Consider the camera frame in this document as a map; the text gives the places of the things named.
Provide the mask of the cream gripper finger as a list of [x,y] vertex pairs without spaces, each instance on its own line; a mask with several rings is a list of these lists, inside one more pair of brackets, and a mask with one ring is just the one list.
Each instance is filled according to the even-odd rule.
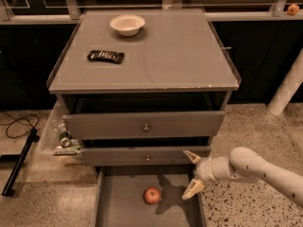
[[190,162],[192,162],[194,165],[198,165],[202,160],[202,158],[199,155],[189,150],[184,150],[183,153],[188,157]]
[[182,199],[189,200],[204,189],[205,189],[205,184],[201,180],[192,179],[187,189],[185,190]]

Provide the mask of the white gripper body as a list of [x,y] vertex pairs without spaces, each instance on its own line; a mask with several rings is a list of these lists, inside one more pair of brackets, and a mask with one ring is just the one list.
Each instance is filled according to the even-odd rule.
[[202,158],[196,165],[196,175],[203,183],[215,183],[217,179],[212,170],[212,158]]

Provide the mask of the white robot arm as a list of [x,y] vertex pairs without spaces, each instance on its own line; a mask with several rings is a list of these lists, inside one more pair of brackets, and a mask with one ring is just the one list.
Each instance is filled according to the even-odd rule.
[[303,207],[303,177],[269,163],[249,148],[233,148],[228,156],[216,158],[202,158],[189,150],[184,150],[184,154],[196,167],[195,178],[185,190],[183,200],[201,192],[207,183],[253,183],[263,180],[287,199]]

